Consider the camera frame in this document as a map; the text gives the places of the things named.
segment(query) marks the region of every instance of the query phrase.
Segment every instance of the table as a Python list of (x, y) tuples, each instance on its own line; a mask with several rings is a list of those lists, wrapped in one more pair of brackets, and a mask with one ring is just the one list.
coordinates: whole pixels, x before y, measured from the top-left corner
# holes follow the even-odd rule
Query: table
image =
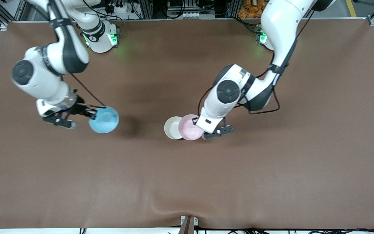
[[(120, 124), (92, 132), (41, 120), (9, 79), (45, 23), (0, 32), (0, 228), (143, 228), (194, 215), (204, 228), (374, 228), (374, 27), (311, 20), (276, 92), (281, 109), (227, 116), (222, 138), (166, 138), (225, 65), (260, 74), (272, 52), (232, 20), (128, 22), (77, 77)], [(65, 81), (96, 104), (70, 75)], [(267, 108), (274, 107), (274, 102)]]

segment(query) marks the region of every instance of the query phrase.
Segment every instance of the pink bowl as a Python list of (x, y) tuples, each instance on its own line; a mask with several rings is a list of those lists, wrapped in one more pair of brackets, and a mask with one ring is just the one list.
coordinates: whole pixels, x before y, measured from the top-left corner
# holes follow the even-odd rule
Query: pink bowl
[(193, 118), (197, 117), (195, 114), (188, 114), (180, 120), (178, 131), (184, 139), (194, 141), (202, 137), (204, 131), (195, 126), (192, 121)]

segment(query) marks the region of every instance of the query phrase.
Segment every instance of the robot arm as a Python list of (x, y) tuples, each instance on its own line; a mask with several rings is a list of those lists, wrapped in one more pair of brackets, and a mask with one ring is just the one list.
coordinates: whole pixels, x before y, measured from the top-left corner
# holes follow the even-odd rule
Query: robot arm
[(43, 120), (66, 128), (75, 124), (61, 113), (94, 117), (95, 112), (79, 105), (84, 103), (61, 75), (79, 73), (89, 63), (89, 54), (80, 42), (60, 0), (31, 0), (46, 10), (58, 42), (36, 46), (25, 52), (24, 59), (12, 68), (11, 80), (22, 91), (37, 98), (37, 111)]
[[(267, 68), (263, 80), (255, 78), (239, 65), (222, 69), (213, 83), (201, 109), (196, 126), (213, 133), (219, 123), (236, 103), (249, 111), (259, 111), (269, 102), (279, 77), (288, 66), (288, 61), (297, 43), (297, 26), (301, 18), (316, 0), (270, 0), (262, 17), (261, 25), (275, 52), (273, 62)], [(334, 1), (319, 0), (331, 5)]]
[(104, 53), (116, 47), (119, 39), (119, 27), (107, 20), (101, 20), (98, 15), (78, 10), (87, 9), (87, 6), (94, 6), (100, 2), (101, 0), (63, 0), (67, 13), (83, 31), (86, 44), (96, 53)]

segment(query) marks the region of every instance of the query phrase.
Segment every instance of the wire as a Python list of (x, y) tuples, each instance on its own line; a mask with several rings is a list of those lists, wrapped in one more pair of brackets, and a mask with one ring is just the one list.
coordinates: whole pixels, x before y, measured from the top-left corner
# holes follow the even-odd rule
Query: wire
[(367, 229), (367, 228), (357, 228), (353, 230), (347, 230), (347, 231), (341, 231), (341, 230), (329, 230), (329, 231), (310, 231), (308, 234), (347, 234), (353, 231), (368, 231), (368, 232), (374, 232), (374, 229)]
[(270, 112), (275, 112), (275, 111), (279, 111), (279, 108), (281, 108), (281, 105), (279, 105), (279, 101), (278, 101), (278, 98), (276, 97), (276, 93), (275, 93), (275, 87), (272, 88), (272, 92), (273, 92), (273, 96), (275, 98), (275, 101), (276, 101), (276, 105), (278, 105), (278, 107), (274, 110), (267, 110), (267, 111), (260, 111), (260, 112), (251, 112), (248, 110), (248, 114), (264, 114), (264, 113), (270, 113)]
[(199, 0), (196, 0), (196, 5), (197, 5), (198, 7), (200, 7), (201, 9), (212, 9), (212, 8), (214, 7), (214, 2), (213, 2), (212, 5), (204, 6), (204, 5), (199, 4)]
[(256, 35), (262, 34), (260, 32), (253, 31), (251, 28), (249, 28), (249, 27), (256, 27), (257, 26), (256, 24), (247, 23), (247, 22), (243, 21), (241, 18), (237, 18), (237, 17), (234, 17), (234, 16), (229, 16), (227, 18), (235, 19), (237, 22), (243, 24), (247, 30), (249, 30), (250, 32), (252, 32), (252, 33), (254, 33)]
[(126, 20), (123, 21), (123, 25), (122, 25), (122, 28), (119, 31), (119, 35), (121, 35), (123, 33), (123, 29), (125, 28), (125, 22), (126, 22)]
[(73, 74), (73, 73), (70, 73), (71, 76), (73, 76), (73, 78), (84, 88), (86, 89), (86, 91), (94, 98), (96, 99), (96, 101), (98, 101), (100, 104), (102, 104), (102, 106), (106, 106), (103, 102), (101, 102), (92, 92), (90, 92), (90, 90), (88, 88), (86, 88), (86, 86)]
[(31, 4), (31, 3), (29, 3), (29, 5), (31, 5), (31, 7), (33, 9), (35, 9), (36, 11), (38, 11), (40, 13), (40, 15), (43, 16), (44, 19), (46, 19), (47, 21), (50, 21), (49, 17), (46, 15), (47, 13), (42, 12), (37, 6), (35, 6), (35, 5)]
[(129, 2), (129, 5), (131, 5), (132, 9), (134, 10), (136, 16), (138, 16), (138, 18), (139, 18), (140, 20), (142, 20), (142, 17), (141, 17), (141, 15), (138, 13), (137, 9), (135, 8), (135, 4), (133, 3), (133, 1), (132, 1), (132, 0), (129, 0), (128, 2)]
[(177, 15), (176, 17), (168, 16), (168, 15), (164, 12), (164, 9), (165, 9), (166, 7), (163, 6), (163, 3), (166, 3), (167, 1), (166, 1), (166, 0), (162, 0), (162, 1), (161, 1), (161, 13), (165, 16), (165, 18), (170, 19), (170, 20), (177, 19), (178, 17), (180, 17), (180, 16), (184, 13), (184, 10), (186, 9), (186, 3), (184, 2), (184, 0), (180, 0), (180, 1), (181, 1), (181, 4), (180, 4), (180, 12), (178, 13), (178, 15)]
[(313, 14), (314, 14), (314, 11), (311, 10), (311, 15), (309, 16), (309, 18), (308, 18), (307, 21), (305, 22), (303, 28), (301, 28), (301, 31), (298, 33), (297, 38), (298, 38), (298, 36), (300, 36), (301, 32), (302, 32), (302, 31), (304, 30), (304, 28), (307, 26), (307, 23), (308, 23), (308, 21), (310, 21), (310, 19), (311, 19), (311, 17), (313, 16)]
[(205, 92), (205, 94), (203, 94), (203, 96), (200, 98), (200, 101), (199, 101), (199, 105), (197, 106), (197, 115), (198, 116), (200, 116), (200, 105), (202, 104), (202, 100), (203, 100), (203, 98), (206, 96), (206, 94), (210, 91), (210, 90), (212, 90), (212, 88), (213, 88), (214, 86), (211, 86), (206, 92)]
[(96, 12), (96, 13), (98, 13), (98, 14), (101, 14), (101, 15), (104, 15), (104, 16), (109, 16), (109, 17), (115, 17), (116, 19), (123, 20), (121, 17), (119, 17), (119, 16), (117, 16), (117, 15), (107, 15), (107, 14), (104, 14), (104, 13), (102, 13), (102, 12), (98, 12), (97, 10), (91, 8), (91, 7), (86, 3), (85, 0), (82, 0), (82, 1), (83, 1), (83, 3), (84, 3), (87, 7), (89, 7), (89, 9), (91, 9), (92, 11), (94, 11), (94, 12)]

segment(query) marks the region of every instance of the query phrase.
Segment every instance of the metal bracket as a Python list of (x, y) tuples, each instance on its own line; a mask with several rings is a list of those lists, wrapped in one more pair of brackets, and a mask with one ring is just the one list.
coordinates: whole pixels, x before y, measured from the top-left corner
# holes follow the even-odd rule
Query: metal bracket
[(374, 27), (374, 20), (370, 18), (370, 15), (368, 16), (368, 22), (371, 27)]
[[(186, 218), (186, 216), (181, 216), (180, 225), (183, 225), (185, 218)], [(199, 219), (194, 217), (194, 216), (193, 216), (193, 219), (194, 219), (194, 225), (198, 226), (199, 225)]]
[(261, 34), (263, 33), (262, 25), (257, 24), (255, 27), (255, 31), (256, 31), (256, 45), (263, 46), (263, 44), (261, 43)]
[(181, 216), (181, 228), (178, 234), (194, 234), (194, 226), (199, 225), (199, 220), (191, 215)]
[(6, 25), (1, 24), (0, 29), (1, 31), (6, 31)]
[(202, 138), (208, 140), (215, 137), (221, 137), (235, 131), (233, 126), (226, 125), (226, 118), (223, 118), (222, 122), (223, 126), (217, 126), (213, 133), (204, 132)]

